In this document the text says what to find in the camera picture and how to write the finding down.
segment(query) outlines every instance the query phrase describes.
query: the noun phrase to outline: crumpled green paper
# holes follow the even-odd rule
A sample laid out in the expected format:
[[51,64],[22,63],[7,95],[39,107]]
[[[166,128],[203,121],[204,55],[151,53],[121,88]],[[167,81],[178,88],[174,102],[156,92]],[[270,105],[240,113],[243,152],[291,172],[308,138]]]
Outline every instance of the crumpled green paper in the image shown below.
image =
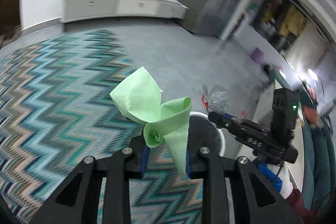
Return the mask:
[[167,144],[177,170],[185,176],[191,99],[161,104],[160,88],[144,67],[117,85],[110,96],[124,116],[145,125],[143,136],[148,147]]

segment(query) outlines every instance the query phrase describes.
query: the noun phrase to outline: tile floor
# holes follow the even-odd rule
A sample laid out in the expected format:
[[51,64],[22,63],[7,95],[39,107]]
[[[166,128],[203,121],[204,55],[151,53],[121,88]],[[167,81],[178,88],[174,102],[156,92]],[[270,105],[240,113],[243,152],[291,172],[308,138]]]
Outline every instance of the tile floor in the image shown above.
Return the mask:
[[[162,92],[162,100],[190,96],[192,111],[205,112],[201,103],[202,85],[209,90],[221,85],[227,90],[227,112],[239,115],[245,110],[252,118],[260,93],[267,82],[259,65],[237,42],[192,35],[170,20],[99,19],[73,22],[66,33],[107,29],[115,33],[136,67],[144,66]],[[0,49],[0,59],[14,50],[63,35],[57,25],[20,37]],[[224,130],[227,157],[235,157],[240,145]]]

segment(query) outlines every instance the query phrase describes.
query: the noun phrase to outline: white cabinet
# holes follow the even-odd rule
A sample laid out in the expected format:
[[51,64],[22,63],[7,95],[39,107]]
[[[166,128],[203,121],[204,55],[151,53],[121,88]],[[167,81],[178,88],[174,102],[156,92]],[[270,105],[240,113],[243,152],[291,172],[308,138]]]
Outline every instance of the white cabinet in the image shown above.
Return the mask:
[[63,21],[114,16],[118,0],[66,0]]
[[63,0],[62,22],[118,16],[183,18],[187,9],[176,0]]
[[159,5],[155,0],[119,0],[117,14],[155,16]]

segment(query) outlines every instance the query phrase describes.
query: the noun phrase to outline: screw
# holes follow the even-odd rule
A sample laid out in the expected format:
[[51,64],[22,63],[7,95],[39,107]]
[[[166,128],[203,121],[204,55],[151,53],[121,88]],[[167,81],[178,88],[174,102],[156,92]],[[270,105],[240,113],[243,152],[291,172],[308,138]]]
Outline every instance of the screw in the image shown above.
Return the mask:
[[202,154],[209,154],[210,149],[209,149],[209,147],[204,146],[204,147],[201,147],[201,148],[200,148],[200,152],[201,152]]
[[126,155],[132,153],[132,151],[133,151],[133,149],[130,148],[130,147],[125,147],[125,148],[122,150],[122,152],[123,152],[124,154],[126,154]]
[[87,157],[85,157],[85,158],[84,158],[84,162],[85,162],[86,164],[90,164],[90,163],[92,163],[92,162],[93,162],[93,157],[92,157],[92,156],[87,156]]
[[249,159],[246,158],[246,157],[239,157],[239,158],[238,158],[238,161],[239,161],[239,163],[241,163],[241,164],[246,164],[246,163],[249,162]]

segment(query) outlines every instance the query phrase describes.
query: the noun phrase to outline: maroon sleeve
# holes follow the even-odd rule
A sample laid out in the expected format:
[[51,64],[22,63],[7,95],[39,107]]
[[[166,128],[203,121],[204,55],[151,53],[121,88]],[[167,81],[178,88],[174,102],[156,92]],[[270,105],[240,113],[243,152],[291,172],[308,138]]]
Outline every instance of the maroon sleeve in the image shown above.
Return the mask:
[[298,189],[294,189],[290,196],[286,199],[286,202],[292,207],[295,213],[302,219],[304,224],[317,223],[320,213],[312,212],[304,207],[301,192]]

